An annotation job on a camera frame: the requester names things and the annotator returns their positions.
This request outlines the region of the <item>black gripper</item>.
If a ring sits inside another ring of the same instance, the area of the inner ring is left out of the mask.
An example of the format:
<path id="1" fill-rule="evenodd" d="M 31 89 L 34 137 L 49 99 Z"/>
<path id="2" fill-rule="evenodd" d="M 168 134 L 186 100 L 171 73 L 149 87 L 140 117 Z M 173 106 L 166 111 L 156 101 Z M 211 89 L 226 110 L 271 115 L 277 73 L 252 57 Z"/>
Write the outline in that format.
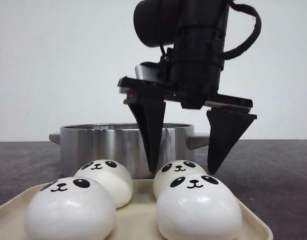
<path id="1" fill-rule="evenodd" d="M 223 51 L 222 38 L 141 37 L 140 40 L 148 47 L 160 47 L 160 61 L 141 63 L 135 68 L 136 78 L 123 77 L 118 86 L 127 95 L 123 103 L 136 119 L 148 169 L 153 173 L 159 160 L 164 99 L 180 102 L 186 109 L 200 109 L 203 105 L 252 108 L 252 100 L 221 95 L 218 89 L 225 61 L 242 55 L 253 39 L 248 37 L 229 51 Z M 210 124 L 207 168 L 210 174 L 215 174 L 257 116 L 221 108 L 212 108 L 206 115 Z"/>

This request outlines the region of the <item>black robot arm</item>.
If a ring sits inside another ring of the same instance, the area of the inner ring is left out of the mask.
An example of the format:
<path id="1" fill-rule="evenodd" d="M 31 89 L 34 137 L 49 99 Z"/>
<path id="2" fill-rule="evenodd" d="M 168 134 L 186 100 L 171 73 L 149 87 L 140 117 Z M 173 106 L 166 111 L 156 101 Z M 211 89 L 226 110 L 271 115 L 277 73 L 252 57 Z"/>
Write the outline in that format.
<path id="1" fill-rule="evenodd" d="M 255 18 L 250 36 L 225 51 L 229 10 Z M 133 13 L 135 32 L 148 47 L 159 47 L 157 63 L 143 62 L 136 78 L 119 80 L 120 91 L 138 124 L 150 172 L 158 165 L 166 101 L 184 109 L 208 106 L 208 172 L 217 172 L 230 150 L 257 118 L 251 99 L 219 94 L 226 60 L 243 54 L 262 28 L 258 12 L 232 0 L 142 0 Z"/>

